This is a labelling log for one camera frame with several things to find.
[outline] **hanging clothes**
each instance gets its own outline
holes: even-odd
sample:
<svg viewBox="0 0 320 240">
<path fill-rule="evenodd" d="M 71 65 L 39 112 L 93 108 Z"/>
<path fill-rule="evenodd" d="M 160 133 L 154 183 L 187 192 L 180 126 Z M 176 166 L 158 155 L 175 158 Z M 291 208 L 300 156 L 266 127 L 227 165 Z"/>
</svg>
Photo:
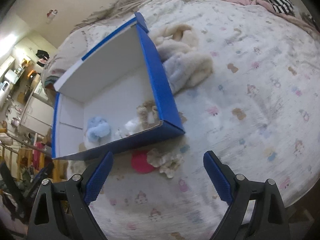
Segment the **hanging clothes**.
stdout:
<svg viewBox="0 0 320 240">
<path fill-rule="evenodd" d="M 36 56 L 39 58 L 37 64 L 41 67 L 44 67 L 45 63 L 47 63 L 49 59 L 49 54 L 45 50 L 38 49 Z"/>
</svg>

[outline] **red disc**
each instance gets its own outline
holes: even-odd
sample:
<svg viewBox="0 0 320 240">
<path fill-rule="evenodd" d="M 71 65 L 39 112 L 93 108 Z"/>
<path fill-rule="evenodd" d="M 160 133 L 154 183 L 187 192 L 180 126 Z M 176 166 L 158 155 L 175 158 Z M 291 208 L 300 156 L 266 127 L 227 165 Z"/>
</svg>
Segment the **red disc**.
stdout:
<svg viewBox="0 0 320 240">
<path fill-rule="evenodd" d="M 156 168 L 147 162 L 148 151 L 135 151 L 132 153 L 131 166 L 138 173 L 149 173 Z"/>
</svg>

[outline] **striped fabric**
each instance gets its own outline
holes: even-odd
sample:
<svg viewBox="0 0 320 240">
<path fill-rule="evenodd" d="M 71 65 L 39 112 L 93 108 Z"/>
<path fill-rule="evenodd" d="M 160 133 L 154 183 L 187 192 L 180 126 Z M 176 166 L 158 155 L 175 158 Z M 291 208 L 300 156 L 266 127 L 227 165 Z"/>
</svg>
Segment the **striped fabric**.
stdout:
<svg viewBox="0 0 320 240">
<path fill-rule="evenodd" d="M 290 14 L 293 12 L 293 4 L 289 0 L 268 0 L 277 13 Z"/>
</svg>

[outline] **metal screw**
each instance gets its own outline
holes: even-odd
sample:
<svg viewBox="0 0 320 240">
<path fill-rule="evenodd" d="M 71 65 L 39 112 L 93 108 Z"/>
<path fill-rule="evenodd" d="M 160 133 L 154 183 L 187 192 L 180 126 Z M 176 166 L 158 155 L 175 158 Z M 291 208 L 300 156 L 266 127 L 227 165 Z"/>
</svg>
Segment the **metal screw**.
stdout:
<svg viewBox="0 0 320 240">
<path fill-rule="evenodd" d="M 78 181 L 80 178 L 81 178 L 81 175 L 80 175 L 80 174 L 76 174 L 76 175 L 73 175 L 73 176 L 72 176 L 72 179 L 73 179 L 74 181 Z"/>
<path fill-rule="evenodd" d="M 44 180 L 41 182 L 42 185 L 47 185 L 48 183 L 49 183 L 49 179 L 44 179 Z"/>
<path fill-rule="evenodd" d="M 244 179 L 245 179 L 245 176 L 242 175 L 242 174 L 237 174 L 237 175 L 236 175 L 236 178 L 237 178 L 237 180 L 244 180 Z"/>
<path fill-rule="evenodd" d="M 268 183 L 269 183 L 270 185 L 276 184 L 276 182 L 275 182 L 273 179 L 268 179 Z"/>
</svg>

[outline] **light blue plush toy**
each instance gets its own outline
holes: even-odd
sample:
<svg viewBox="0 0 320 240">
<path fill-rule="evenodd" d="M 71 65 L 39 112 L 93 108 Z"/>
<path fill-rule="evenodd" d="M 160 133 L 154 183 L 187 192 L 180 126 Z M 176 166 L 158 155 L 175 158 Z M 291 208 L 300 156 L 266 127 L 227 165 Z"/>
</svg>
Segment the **light blue plush toy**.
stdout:
<svg viewBox="0 0 320 240">
<path fill-rule="evenodd" d="M 107 136 L 110 133 L 110 126 L 108 122 L 96 116 L 88 120 L 87 138 L 89 142 L 97 142 L 100 138 Z"/>
</svg>

